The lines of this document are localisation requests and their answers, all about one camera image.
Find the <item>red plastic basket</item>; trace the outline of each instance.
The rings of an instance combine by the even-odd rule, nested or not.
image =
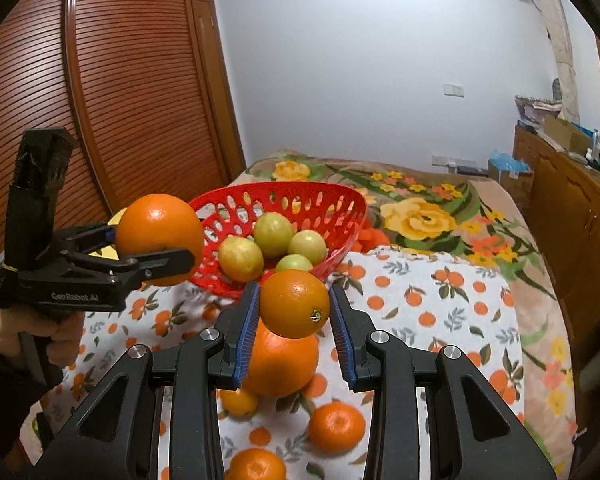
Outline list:
[[[205,232],[202,263],[191,282],[213,294],[238,299],[243,283],[232,282],[218,264],[218,247],[229,235],[253,240],[253,226],[264,212],[286,216],[299,230],[319,232],[328,257],[312,274],[323,280],[333,272],[357,239],[366,216],[366,201],[350,187],[326,182],[252,182],[222,187],[196,197],[195,209]],[[265,262],[260,283],[273,272],[276,262]]]

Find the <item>louvered door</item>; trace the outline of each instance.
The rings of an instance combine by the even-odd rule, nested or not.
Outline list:
[[[189,0],[75,0],[86,113],[122,205],[228,183]]]
[[[23,130],[65,126],[77,137],[62,54],[62,0],[21,0],[0,26],[0,252],[4,215]],[[106,219],[81,148],[58,199],[56,225]]]

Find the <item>finger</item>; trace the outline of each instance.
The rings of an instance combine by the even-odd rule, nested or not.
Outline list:
[[[53,341],[75,341],[82,338],[82,327],[84,325],[84,312],[74,312],[68,318],[62,320],[58,330],[51,336]]]
[[[40,337],[49,337],[58,330],[53,320],[40,314],[30,306],[12,306],[0,310],[0,354],[16,357],[22,350],[20,332]]]
[[[46,356],[53,365],[71,366],[78,358],[78,345],[75,341],[52,341],[46,346]]]

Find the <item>wooden wardrobe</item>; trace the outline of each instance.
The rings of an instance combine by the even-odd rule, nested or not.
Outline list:
[[[190,200],[244,169],[212,0],[21,0],[0,26],[0,252],[22,132],[79,141],[56,225],[147,193]]]

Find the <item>white wall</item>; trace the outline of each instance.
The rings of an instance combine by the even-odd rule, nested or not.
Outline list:
[[[527,0],[216,0],[248,163],[280,148],[432,170],[510,152],[514,95],[551,97]],[[444,96],[443,82],[465,98]]]
[[[569,0],[561,1],[573,49],[580,124],[589,130],[597,129],[600,132],[600,56],[596,35]]]

